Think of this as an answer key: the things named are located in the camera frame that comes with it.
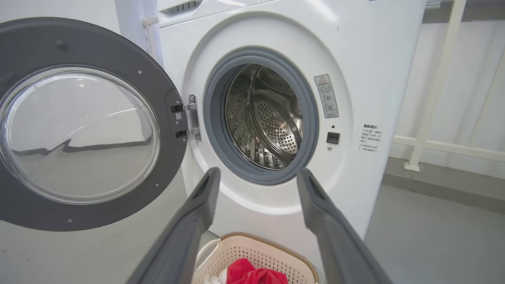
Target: white cloth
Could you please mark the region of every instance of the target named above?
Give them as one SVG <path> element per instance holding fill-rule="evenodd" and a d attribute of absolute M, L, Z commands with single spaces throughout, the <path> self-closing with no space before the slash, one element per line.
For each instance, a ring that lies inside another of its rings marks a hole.
<path fill-rule="evenodd" d="M 210 275 L 205 275 L 205 278 L 204 278 L 204 284 L 226 284 L 226 283 L 221 283 L 219 282 L 219 278 L 214 275 L 214 276 L 210 276 Z"/>
<path fill-rule="evenodd" d="M 226 284 L 227 274 L 228 267 L 221 271 L 221 273 L 219 273 L 219 276 L 210 276 L 207 274 L 204 277 L 204 284 Z"/>

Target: plastic basket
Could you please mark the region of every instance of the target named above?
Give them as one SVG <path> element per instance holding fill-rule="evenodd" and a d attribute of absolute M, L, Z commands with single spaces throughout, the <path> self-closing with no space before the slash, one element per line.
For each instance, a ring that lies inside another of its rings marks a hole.
<path fill-rule="evenodd" d="M 200 258 L 215 246 L 207 258 Z M 269 268 L 286 275 L 289 284 L 317 284 L 319 278 L 312 264 L 303 256 L 258 236 L 234 232 L 205 244 L 196 256 L 193 284 L 203 284 L 205 275 L 219 273 L 235 260 L 247 258 L 255 268 Z"/>

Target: red cloth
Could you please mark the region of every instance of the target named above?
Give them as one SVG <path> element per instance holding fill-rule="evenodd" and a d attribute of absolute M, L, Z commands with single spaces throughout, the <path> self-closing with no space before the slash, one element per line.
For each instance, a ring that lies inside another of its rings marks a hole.
<path fill-rule="evenodd" d="M 272 269 L 258 268 L 246 258 L 241 258 L 228 266 L 226 284 L 288 284 L 287 277 Z"/>

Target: warning label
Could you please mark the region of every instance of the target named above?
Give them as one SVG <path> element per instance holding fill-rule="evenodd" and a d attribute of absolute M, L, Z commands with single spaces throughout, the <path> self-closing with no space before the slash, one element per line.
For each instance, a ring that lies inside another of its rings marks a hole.
<path fill-rule="evenodd" d="M 314 81 L 316 81 L 319 96 L 321 96 L 321 102 L 323 103 L 324 117 L 338 117 L 337 101 L 335 100 L 330 76 L 328 74 L 316 76 Z"/>
<path fill-rule="evenodd" d="M 377 125 L 364 124 L 361 133 L 360 150 L 376 153 L 382 139 L 382 131 Z"/>

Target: white pipe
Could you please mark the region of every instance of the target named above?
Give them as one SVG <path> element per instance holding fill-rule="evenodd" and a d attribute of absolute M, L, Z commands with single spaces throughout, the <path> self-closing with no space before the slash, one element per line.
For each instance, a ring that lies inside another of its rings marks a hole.
<path fill-rule="evenodd" d="M 452 52 L 454 51 L 454 46 L 456 45 L 456 38 L 458 36 L 458 30 L 460 28 L 461 17 L 463 16 L 465 4 L 466 0 L 454 0 L 450 13 L 447 34 L 442 47 L 442 54 L 440 56 L 440 61 L 435 75 L 435 81 L 433 82 L 431 93 L 429 95 L 430 97 L 428 98 L 428 103 L 424 110 L 423 119 L 416 135 L 417 143 L 414 146 L 410 160 L 404 165 L 404 168 L 407 170 L 419 171 L 419 159 L 421 157 L 422 150 L 426 147 L 426 139 L 428 138 L 433 116 L 435 115 L 437 109 L 438 99 L 442 95 L 445 80 L 449 73 Z"/>
<path fill-rule="evenodd" d="M 154 42 L 154 35 L 153 35 L 153 28 L 152 25 L 156 24 L 158 22 L 158 18 L 151 18 L 147 20 L 143 20 L 142 24 L 145 28 L 146 35 L 147 35 L 147 51 L 149 55 L 157 62 L 158 58 L 156 56 L 156 45 Z"/>

